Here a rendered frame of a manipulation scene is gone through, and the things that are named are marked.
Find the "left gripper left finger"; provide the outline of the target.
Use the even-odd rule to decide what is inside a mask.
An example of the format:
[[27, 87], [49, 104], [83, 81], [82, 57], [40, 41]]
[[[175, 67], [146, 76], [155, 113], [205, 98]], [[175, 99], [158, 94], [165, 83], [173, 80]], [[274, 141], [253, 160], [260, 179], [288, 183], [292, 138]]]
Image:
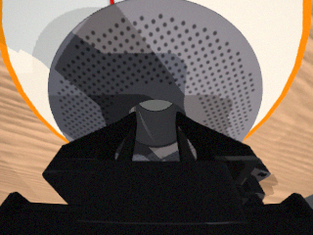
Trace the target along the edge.
[[115, 152], [124, 140], [116, 161], [132, 161], [136, 131], [137, 116], [136, 112], [132, 112], [119, 121], [66, 143], [61, 147], [54, 158], [115, 160]]

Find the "white flat circular area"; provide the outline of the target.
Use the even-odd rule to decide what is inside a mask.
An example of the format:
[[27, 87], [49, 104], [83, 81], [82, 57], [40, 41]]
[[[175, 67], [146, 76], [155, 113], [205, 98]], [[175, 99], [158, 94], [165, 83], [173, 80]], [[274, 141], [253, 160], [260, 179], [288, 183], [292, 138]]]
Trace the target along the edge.
[[[188, 0], [215, 11], [247, 39], [260, 64], [261, 107], [252, 131], [285, 89], [300, 47], [303, 0]], [[63, 137], [48, 102], [48, 76], [69, 32], [110, 0], [1, 0], [7, 53], [26, 97]]]

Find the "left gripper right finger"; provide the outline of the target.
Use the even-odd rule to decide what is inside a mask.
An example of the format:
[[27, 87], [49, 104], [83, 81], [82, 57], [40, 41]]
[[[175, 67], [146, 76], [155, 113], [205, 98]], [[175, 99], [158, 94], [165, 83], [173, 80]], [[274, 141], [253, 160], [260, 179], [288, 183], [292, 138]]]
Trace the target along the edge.
[[[241, 186], [259, 162], [249, 145], [195, 122], [180, 112], [176, 112], [175, 126], [180, 162], [223, 162], [235, 184]], [[197, 159], [188, 140], [196, 150]]]

